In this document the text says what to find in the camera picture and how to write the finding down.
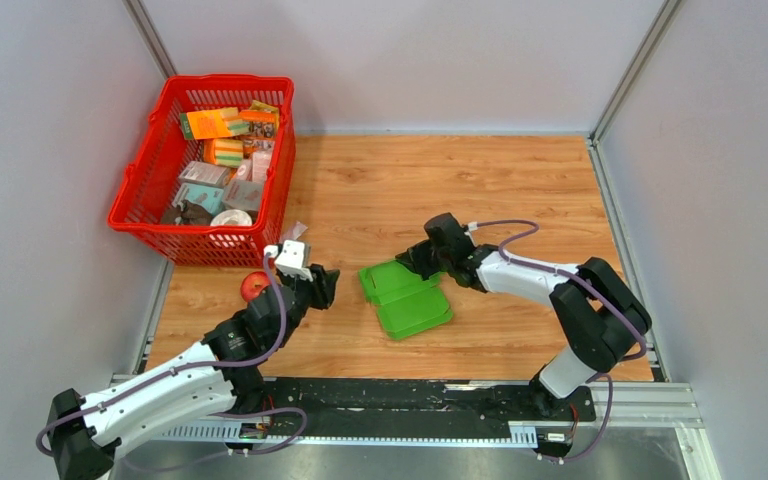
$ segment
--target cable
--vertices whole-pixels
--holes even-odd
[[[294,440],[299,438],[304,432],[305,428],[307,428],[307,413],[305,413],[304,410],[297,407],[280,407],[280,408],[273,408],[272,410],[265,410],[263,412],[256,412],[256,413],[245,413],[245,414],[235,414],[235,413],[216,413],[213,416],[214,417],[222,417],[222,418],[234,418],[234,419],[244,419],[244,418],[253,418],[253,417],[260,417],[263,415],[277,415],[281,413],[295,413],[302,417],[302,424],[299,426],[298,429],[296,429],[295,432],[293,432],[292,435],[287,437],[285,440],[276,443],[275,445],[272,445],[271,447],[267,448],[261,448],[258,450],[249,450],[248,455],[265,455],[267,453],[277,452],[278,450],[281,450],[282,448],[286,448],[291,443],[293,443]],[[246,452],[244,450],[235,450],[236,453],[245,454]]]
[[[116,395],[110,400],[101,402],[98,405],[95,405],[86,409],[79,410],[75,413],[71,413],[69,415],[66,415],[63,418],[59,418],[49,423],[37,434],[37,438],[36,438],[37,450],[39,450],[43,455],[47,455],[49,457],[53,456],[54,454],[51,451],[51,449],[46,447],[45,444],[43,443],[43,438],[49,432],[51,432],[52,430],[54,430],[55,428],[61,425],[72,422],[78,418],[85,417],[103,408],[106,409],[111,405],[115,404],[116,402],[119,402],[125,398],[130,397],[131,395],[139,392],[140,390],[143,390],[146,387],[149,387],[159,382],[160,380],[163,380],[166,377],[177,375],[180,372],[191,370],[193,368],[202,368],[202,367],[243,368],[243,367],[251,367],[253,365],[258,365],[260,363],[265,362],[273,353],[275,353],[276,350],[278,350],[278,348],[281,346],[282,340],[284,339],[284,335],[287,333],[287,312],[284,305],[284,297],[283,295],[281,295],[280,284],[278,283],[278,280],[275,279],[275,275],[272,273],[272,270],[269,268],[269,259],[271,257],[272,255],[268,253],[263,256],[263,270],[264,272],[266,272],[266,276],[269,279],[269,284],[272,287],[272,291],[275,294],[275,299],[278,302],[278,309],[281,316],[281,322],[280,322],[281,325],[278,329],[278,336],[275,338],[275,343],[273,343],[272,346],[269,348],[269,350],[264,352],[263,355],[260,355],[259,357],[253,358],[251,360],[244,360],[240,362],[203,361],[203,362],[187,363],[185,365],[181,365],[180,367],[173,367],[154,377],[144,380],[138,385],[135,385],[134,387],[129,388],[128,390],[125,390],[124,392],[120,393],[119,395]]]
[[[575,437],[575,431],[578,428],[578,409],[575,408],[575,405],[570,403],[570,410],[572,411],[572,428],[570,428],[569,436],[570,441],[572,441],[573,437]]]
[[[602,436],[605,434],[605,429],[608,428],[608,419],[611,417],[611,407],[614,404],[614,380],[607,373],[600,374],[599,377],[605,377],[608,379],[608,402],[605,404],[605,416],[602,417],[602,425],[599,427],[599,431],[596,432],[596,437],[593,439],[592,442],[590,442],[590,445],[588,445],[587,448],[585,448],[579,453],[576,453],[571,457],[560,458],[560,457],[553,457],[550,455],[541,454],[541,456],[538,456],[538,459],[541,457],[545,457],[550,461],[555,462],[559,465],[563,465],[564,463],[574,462],[576,460],[581,460],[582,458],[590,455],[593,452],[593,449],[596,448],[596,445],[598,445],[599,442],[602,441]]]
[[[176,470],[181,470],[184,468],[189,468],[204,462],[208,462],[210,460],[215,460],[221,457],[227,457],[230,453],[235,453],[239,455],[265,455],[267,453],[277,452],[278,450],[281,450],[282,448],[286,448],[289,446],[293,441],[295,441],[297,438],[299,438],[304,432],[305,428],[307,428],[307,413],[305,413],[304,410],[301,408],[296,407],[281,407],[281,408],[273,408],[271,410],[264,410],[262,412],[255,412],[255,413],[245,413],[245,414],[233,414],[233,413],[216,413],[212,416],[214,417],[222,417],[222,418],[233,418],[233,419],[245,419],[245,418],[256,418],[261,417],[264,415],[280,415],[282,413],[295,413],[302,417],[302,424],[299,426],[296,431],[287,437],[285,440],[282,440],[279,443],[276,443],[275,445],[272,445],[270,447],[261,448],[257,450],[249,450],[249,449],[242,449],[242,450],[222,450],[221,452],[216,453],[210,453],[208,455],[205,455],[201,458],[198,458],[196,460],[193,460],[191,462],[183,463],[181,465],[175,465],[174,467],[162,467],[162,468],[152,468],[152,467],[143,467],[140,465],[135,465],[130,460],[128,460],[128,457],[122,458],[120,461],[123,465],[130,468],[131,470],[134,470],[139,473],[147,473],[147,474],[158,474],[158,473],[168,473],[168,472],[174,472]]]
[[[514,240],[519,240],[521,238],[525,238],[529,235],[532,235],[537,232],[537,230],[540,229],[540,226],[537,225],[536,222],[532,222],[531,220],[495,220],[492,222],[479,222],[476,223],[477,227],[486,227],[490,225],[503,225],[503,224],[524,224],[524,225],[530,225],[532,228],[531,230],[528,230],[523,233],[518,233],[510,238],[507,238],[502,241],[502,243],[499,244],[499,256],[502,257],[503,260],[513,263],[514,265],[521,265],[523,267],[533,268],[536,270],[540,270],[547,273],[557,274],[561,275],[563,277],[566,277],[575,283],[581,285],[585,290],[587,290],[587,293],[593,296],[593,298],[599,300],[602,305],[605,306],[605,308],[608,309],[617,319],[620,321],[620,323],[623,324],[623,326],[628,329],[629,333],[634,337],[634,340],[637,342],[638,345],[640,345],[640,349],[631,355],[626,355],[622,358],[622,361],[626,360],[634,360],[637,358],[641,358],[646,355],[646,339],[643,337],[643,335],[640,334],[640,332],[637,331],[636,328],[634,328],[634,325],[631,324],[631,322],[626,318],[625,315],[623,315],[622,312],[617,309],[611,302],[608,301],[607,298],[605,298],[604,295],[599,293],[598,290],[593,288],[593,285],[590,285],[586,280],[579,277],[578,275],[568,272],[566,270],[562,270],[559,268],[551,267],[548,265],[543,265],[541,263],[531,262],[525,258],[519,257],[517,255],[513,255],[507,250],[508,244],[513,242]]]

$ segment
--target sponge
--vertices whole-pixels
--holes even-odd
[[[238,168],[243,162],[243,141],[230,138],[205,140],[204,161],[213,165]]]

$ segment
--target snack package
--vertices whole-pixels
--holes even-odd
[[[213,220],[213,214],[204,209],[201,205],[182,200],[179,205],[169,207],[160,218],[163,225],[210,225]]]
[[[228,138],[243,135],[249,126],[240,119],[237,107],[200,110],[182,113],[181,132],[187,140],[206,140],[208,138]]]
[[[196,185],[194,183],[182,183],[181,188],[178,189],[178,193],[175,195],[175,199],[172,200],[173,207],[183,208],[184,201],[200,205],[207,210],[211,215],[216,215],[222,211],[222,194],[221,188],[205,187],[204,185]]]
[[[258,150],[252,153],[252,181],[255,183],[266,183],[266,172],[272,163],[272,150]]]
[[[281,115],[279,114],[278,107],[273,107],[272,105],[269,105],[268,103],[263,103],[260,100],[252,100],[252,104],[249,107],[249,110],[254,110],[256,112],[274,113],[275,129],[278,130],[278,127],[281,126]]]
[[[195,183],[196,185],[222,188],[228,183],[228,177],[230,176],[230,168],[192,161],[178,175],[178,180]]]
[[[234,178],[225,187],[222,203],[226,207],[237,210],[258,211],[263,197],[263,185]]]
[[[202,158],[213,165],[238,168],[243,161],[243,142],[230,138],[205,140]]]
[[[243,137],[243,155],[249,158],[256,150],[271,150],[278,134],[278,113],[243,110],[240,119],[248,124],[249,133]]]
[[[237,169],[237,173],[234,175],[234,178],[239,178],[240,180],[251,180],[251,171],[251,159],[243,160],[243,163],[240,164],[240,168]]]

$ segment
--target red plastic basket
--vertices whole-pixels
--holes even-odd
[[[107,223],[128,232],[176,265],[259,266],[263,247],[281,235],[287,191],[296,159],[293,133],[293,82],[283,77],[252,75],[176,76],[166,82],[148,132],[125,175]],[[263,203],[250,227],[160,225],[181,182],[178,175],[198,160],[197,141],[187,141],[178,116],[182,112],[220,107],[248,108],[260,100],[281,109],[272,164],[267,172]]]

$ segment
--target white wall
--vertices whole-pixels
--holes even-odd
[[[768,478],[768,2],[685,2],[603,145],[669,372]]]
[[[0,1],[0,479],[51,397],[131,367],[160,257],[107,228],[162,76],[119,1]]]
[[[179,73],[285,75],[300,130],[589,131],[661,0],[144,0]]]

